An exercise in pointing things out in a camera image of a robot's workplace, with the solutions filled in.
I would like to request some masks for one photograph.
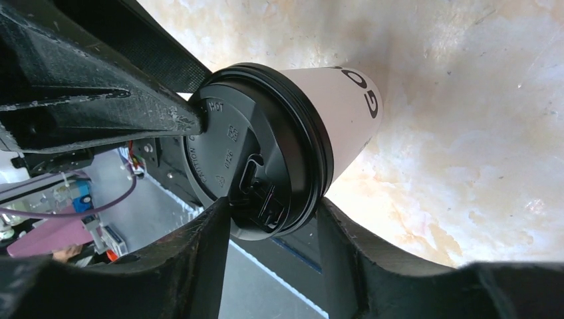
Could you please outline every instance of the wire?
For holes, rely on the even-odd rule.
[[[141,163],[137,156],[133,154],[133,141],[129,141],[127,149],[120,151],[120,153],[123,154],[131,164],[133,164],[135,170],[139,169],[139,167],[143,168],[143,163]]]
[[[131,193],[133,193],[133,191],[135,190],[135,187],[137,186],[137,177],[133,173],[133,171],[131,169],[131,165],[127,162],[127,160],[124,161],[124,158],[122,156],[120,156],[120,158],[121,158],[122,162],[124,163],[124,165],[127,167],[127,170],[129,171],[129,173],[131,175],[131,186],[129,187],[129,189],[123,195],[121,195],[120,197],[111,201],[110,203],[107,203],[106,205],[102,205],[102,206],[100,206],[96,209],[91,209],[89,211],[85,211],[84,213],[72,213],[72,214],[31,213],[31,212],[28,212],[28,211],[14,211],[12,209],[6,209],[6,208],[2,208],[2,207],[0,207],[0,213],[15,215],[15,216],[28,217],[28,218],[36,218],[36,219],[52,219],[52,218],[53,219],[71,219],[71,218],[72,219],[82,219],[86,216],[91,216],[91,215],[100,213],[102,211],[105,211],[106,209],[109,209],[111,207],[114,207],[115,205],[118,205],[119,203],[121,203],[129,195],[131,195]]]

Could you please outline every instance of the black plastic lid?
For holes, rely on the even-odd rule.
[[[329,135],[303,92],[281,73],[236,64],[190,98],[207,110],[206,131],[184,142],[186,169],[204,206],[229,196],[231,234],[286,235],[315,213],[333,179]]]

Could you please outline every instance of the marble surface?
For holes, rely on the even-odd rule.
[[[564,259],[564,2],[140,2],[212,70],[369,75],[382,126],[328,194],[367,229],[451,266]]]

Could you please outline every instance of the pink object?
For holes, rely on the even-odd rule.
[[[72,213],[76,213],[72,205],[60,212],[60,214]],[[71,245],[89,243],[92,240],[92,235],[84,229],[80,219],[48,219],[9,245],[7,251],[12,257],[45,255]]]

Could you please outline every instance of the paper coffee cup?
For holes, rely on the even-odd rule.
[[[204,206],[228,197],[231,234],[287,235],[368,143],[382,120],[374,83],[347,68],[219,70],[189,100],[206,131],[184,139],[187,177]]]
[[[350,68],[280,71],[311,101],[329,134],[333,181],[354,161],[380,127],[384,109],[374,82]]]

